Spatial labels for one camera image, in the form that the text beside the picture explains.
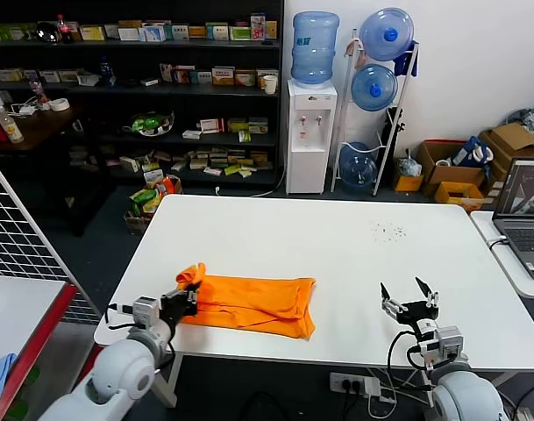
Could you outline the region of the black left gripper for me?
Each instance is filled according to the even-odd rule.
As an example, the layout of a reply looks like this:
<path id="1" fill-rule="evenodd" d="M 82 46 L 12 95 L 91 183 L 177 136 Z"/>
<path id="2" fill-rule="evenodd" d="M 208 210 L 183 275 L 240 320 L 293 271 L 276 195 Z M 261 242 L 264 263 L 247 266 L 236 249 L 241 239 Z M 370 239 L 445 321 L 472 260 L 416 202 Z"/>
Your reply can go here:
<path id="1" fill-rule="evenodd" d="M 160 318 L 182 320 L 198 312 L 199 283 L 178 287 L 160 298 Z"/>

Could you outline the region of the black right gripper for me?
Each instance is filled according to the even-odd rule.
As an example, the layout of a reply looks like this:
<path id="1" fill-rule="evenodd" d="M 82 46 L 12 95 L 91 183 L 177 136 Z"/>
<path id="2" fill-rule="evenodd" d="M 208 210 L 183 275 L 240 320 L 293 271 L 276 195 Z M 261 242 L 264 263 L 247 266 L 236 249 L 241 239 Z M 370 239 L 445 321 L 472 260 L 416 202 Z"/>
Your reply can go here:
<path id="1" fill-rule="evenodd" d="M 387 314 L 396 314 L 396 321 L 400 325 L 416 327 L 421 320 L 435 320 L 438 317 L 438 292 L 433 292 L 430 286 L 415 277 L 418 287 L 426 297 L 425 301 L 416 301 L 401 305 L 393 299 L 385 285 L 381 282 L 381 307 Z"/>

